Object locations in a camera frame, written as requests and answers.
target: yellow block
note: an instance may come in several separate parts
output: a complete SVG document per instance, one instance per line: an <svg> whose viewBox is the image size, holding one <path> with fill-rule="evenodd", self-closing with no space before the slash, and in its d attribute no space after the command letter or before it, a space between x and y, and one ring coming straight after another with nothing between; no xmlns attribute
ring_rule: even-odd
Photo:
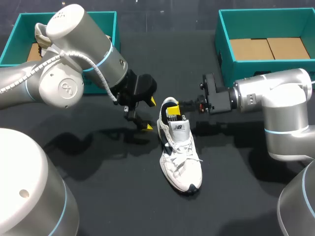
<svg viewBox="0 0 315 236"><path fill-rule="evenodd" d="M142 129L144 131L151 131L153 130L152 126L150 126L149 124L147 125L147 128L146 129Z"/></svg>
<svg viewBox="0 0 315 236"><path fill-rule="evenodd" d="M175 107L168 107L167 108L167 113L169 115L181 115L181 111L179 110L179 106L175 106Z"/></svg>
<svg viewBox="0 0 315 236"><path fill-rule="evenodd" d="M151 102L153 102L155 106L157 105L153 97L151 97Z"/></svg>

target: white shoe part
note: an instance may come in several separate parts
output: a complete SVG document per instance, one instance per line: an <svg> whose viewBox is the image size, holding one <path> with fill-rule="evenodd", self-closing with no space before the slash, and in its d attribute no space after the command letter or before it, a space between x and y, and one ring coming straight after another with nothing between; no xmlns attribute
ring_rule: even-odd
<svg viewBox="0 0 315 236"><path fill-rule="evenodd" d="M171 97L165 99L163 104L166 102L177 103ZM164 145L160 158L161 169L167 180L176 189L181 192L194 192L202 183L202 170L189 121L179 120L168 123L169 125L166 125L162 122L160 112L157 129Z"/></svg>

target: shoe tongue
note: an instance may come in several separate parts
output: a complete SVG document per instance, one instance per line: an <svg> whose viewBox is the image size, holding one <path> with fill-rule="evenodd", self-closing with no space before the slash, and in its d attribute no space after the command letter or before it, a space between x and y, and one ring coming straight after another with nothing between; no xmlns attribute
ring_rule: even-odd
<svg viewBox="0 0 315 236"><path fill-rule="evenodd" d="M169 121L169 132L175 142L184 142L189 139L189 120Z"/></svg>

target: sneaker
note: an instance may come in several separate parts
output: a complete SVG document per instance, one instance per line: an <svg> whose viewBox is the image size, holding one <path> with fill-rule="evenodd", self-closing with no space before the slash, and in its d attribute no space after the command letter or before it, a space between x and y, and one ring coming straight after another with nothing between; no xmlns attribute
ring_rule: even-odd
<svg viewBox="0 0 315 236"><path fill-rule="evenodd" d="M169 115L167 108L178 106L175 98L164 100L159 119L158 135L163 153L160 165L167 180L179 191L194 193L202 182L202 171L189 120L184 115Z"/></svg>
<svg viewBox="0 0 315 236"><path fill-rule="evenodd" d="M35 39L42 49L47 49L52 45L51 40L46 34L46 28L47 26L42 23L36 23L35 25Z"/></svg>

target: shoe sole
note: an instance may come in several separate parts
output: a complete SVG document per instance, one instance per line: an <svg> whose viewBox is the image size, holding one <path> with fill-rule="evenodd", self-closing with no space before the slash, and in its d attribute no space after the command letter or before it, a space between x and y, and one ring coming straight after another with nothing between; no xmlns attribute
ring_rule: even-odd
<svg viewBox="0 0 315 236"><path fill-rule="evenodd" d="M158 120L157 120L157 132L158 132L159 139L162 140L162 138L161 138L161 132L160 132L160 128L159 128L159 122L160 122L160 120L158 119ZM198 188L196 188L193 184L191 184L191 185L189 186L189 189L188 189L187 191L184 191L184 190L178 188L178 187L176 186L176 184L168 177L168 175L167 175L167 173L166 173L166 170L165 170L165 167L164 167L164 163L163 163L163 157L161 157L161 158L159 159L159 165L161 166L161 169L162 169L162 171L163 171L163 174L165 175L165 177L166 177L166 179L168 180L168 182L170 182L171 185L172 185L174 188L176 188L178 191L180 191L180 192L182 192L182 193L189 193L189 194L195 193L195 192L198 191Z"/></svg>

